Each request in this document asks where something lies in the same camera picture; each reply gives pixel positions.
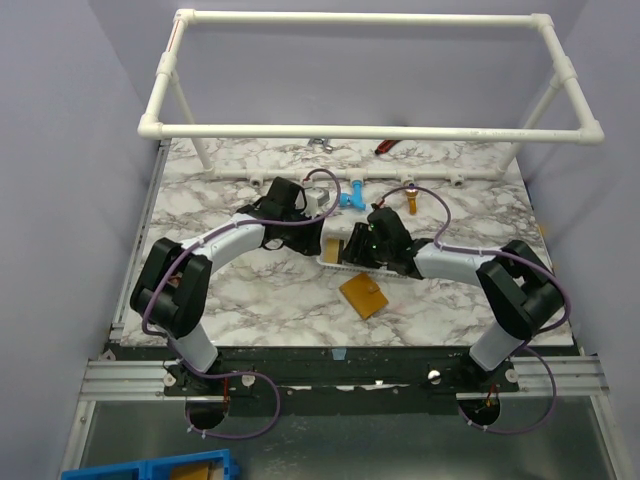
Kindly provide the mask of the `tan leather card holder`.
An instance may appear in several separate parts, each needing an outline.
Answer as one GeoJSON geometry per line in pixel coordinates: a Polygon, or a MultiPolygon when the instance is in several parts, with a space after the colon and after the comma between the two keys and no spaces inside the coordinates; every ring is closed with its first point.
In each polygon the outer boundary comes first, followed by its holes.
{"type": "Polygon", "coordinates": [[[339,291],[361,319],[367,320],[388,305],[379,285],[366,273],[359,273],[339,287],[339,291]]]}

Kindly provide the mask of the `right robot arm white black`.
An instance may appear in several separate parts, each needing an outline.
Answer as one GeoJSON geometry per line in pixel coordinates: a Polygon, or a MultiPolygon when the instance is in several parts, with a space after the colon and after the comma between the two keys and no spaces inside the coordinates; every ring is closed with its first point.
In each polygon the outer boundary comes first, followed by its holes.
{"type": "Polygon", "coordinates": [[[440,239],[411,237],[397,213],[379,208],[355,224],[342,259],[413,279],[443,279],[482,289],[495,323],[469,349],[460,379],[480,392],[496,380],[496,368],[543,330],[569,301],[557,280],[523,241],[500,249],[449,246],[440,239]]]}

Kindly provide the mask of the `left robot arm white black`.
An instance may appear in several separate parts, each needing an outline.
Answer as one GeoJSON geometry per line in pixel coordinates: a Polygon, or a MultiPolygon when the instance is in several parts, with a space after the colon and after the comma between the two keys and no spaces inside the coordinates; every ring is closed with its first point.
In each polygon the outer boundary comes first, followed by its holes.
{"type": "Polygon", "coordinates": [[[273,241],[317,256],[325,218],[309,213],[303,186],[278,177],[266,195],[238,209],[223,225],[188,241],[161,238],[152,245],[129,306],[144,327],[152,326],[190,365],[187,382],[197,393],[214,393],[222,380],[214,364],[218,348],[201,324],[212,274],[273,241]]]}

